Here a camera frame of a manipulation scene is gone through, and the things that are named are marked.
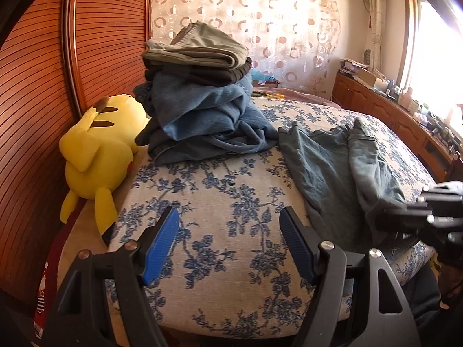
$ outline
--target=blue gripper pad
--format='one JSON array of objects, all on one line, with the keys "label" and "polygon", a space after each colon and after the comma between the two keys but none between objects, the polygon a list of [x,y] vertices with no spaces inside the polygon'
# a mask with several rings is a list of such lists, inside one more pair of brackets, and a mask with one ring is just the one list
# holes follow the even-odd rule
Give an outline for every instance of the blue gripper pad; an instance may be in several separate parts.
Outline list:
[{"label": "blue gripper pad", "polygon": [[280,229],[288,245],[291,257],[293,257],[297,272],[301,278],[307,279],[311,283],[316,277],[313,267],[313,254],[298,229],[298,227],[304,228],[304,225],[295,213],[294,216],[291,216],[288,208],[281,210],[279,221]]},{"label": "blue gripper pad", "polygon": [[140,254],[144,258],[141,274],[144,285],[150,285],[159,277],[164,262],[177,236],[180,217],[177,209],[167,207],[155,226],[145,229],[138,239]]}]

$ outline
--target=yellow plush toy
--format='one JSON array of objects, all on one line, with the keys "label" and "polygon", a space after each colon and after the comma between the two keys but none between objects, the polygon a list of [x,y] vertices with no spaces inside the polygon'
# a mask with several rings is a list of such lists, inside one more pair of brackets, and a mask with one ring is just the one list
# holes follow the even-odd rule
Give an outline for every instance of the yellow plush toy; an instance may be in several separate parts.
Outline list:
[{"label": "yellow plush toy", "polygon": [[61,207],[66,223],[79,197],[95,200],[103,234],[117,219],[112,192],[124,180],[138,151],[135,137],[147,124],[143,106],[130,95],[103,98],[59,141],[70,191]]}]

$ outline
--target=blue floral pattern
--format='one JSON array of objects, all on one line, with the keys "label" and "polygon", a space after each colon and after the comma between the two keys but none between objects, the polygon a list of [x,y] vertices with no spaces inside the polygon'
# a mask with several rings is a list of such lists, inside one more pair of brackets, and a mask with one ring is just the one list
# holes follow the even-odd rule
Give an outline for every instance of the blue floral pattern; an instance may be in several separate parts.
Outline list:
[{"label": "blue floral pattern", "polygon": [[[297,120],[309,130],[352,124],[358,113],[296,101],[254,98],[275,127]],[[433,184],[423,165],[374,117],[361,115],[411,201]],[[144,159],[129,192],[110,250],[138,239],[166,207],[179,210],[180,229],[161,275],[146,294],[156,320],[170,328],[230,338],[297,333],[314,288],[301,279],[278,225],[292,206],[307,220],[304,201],[278,147],[257,154],[156,167]],[[392,268],[409,280],[433,250],[422,242]],[[110,297],[117,306],[113,285]],[[346,291],[340,318],[348,316]]]}]

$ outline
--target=window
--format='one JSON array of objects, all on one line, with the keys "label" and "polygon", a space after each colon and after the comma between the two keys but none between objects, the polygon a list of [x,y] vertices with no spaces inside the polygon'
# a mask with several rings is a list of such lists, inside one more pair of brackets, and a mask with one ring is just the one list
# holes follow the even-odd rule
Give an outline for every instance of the window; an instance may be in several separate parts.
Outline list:
[{"label": "window", "polygon": [[[445,119],[463,104],[463,38],[450,29],[426,0],[406,0],[406,35],[400,87],[412,87],[413,98]],[[452,127],[463,135],[461,118]]]}]

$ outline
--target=dark blue garment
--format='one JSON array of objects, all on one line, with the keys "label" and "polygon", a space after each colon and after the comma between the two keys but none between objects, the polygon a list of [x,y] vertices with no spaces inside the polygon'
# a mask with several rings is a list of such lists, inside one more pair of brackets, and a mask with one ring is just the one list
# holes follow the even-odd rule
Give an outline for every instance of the dark blue garment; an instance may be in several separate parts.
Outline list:
[{"label": "dark blue garment", "polygon": [[403,208],[405,199],[376,138],[366,132],[358,118],[352,128],[329,132],[310,132],[294,122],[289,131],[280,128],[279,146],[320,237],[352,252],[376,247],[393,261],[416,240],[397,241],[374,226],[378,212]]},{"label": "dark blue garment", "polygon": [[278,133],[252,103],[247,74],[224,87],[192,84],[158,73],[152,87],[135,88],[136,99],[152,117],[137,136],[157,165],[268,150]]}]

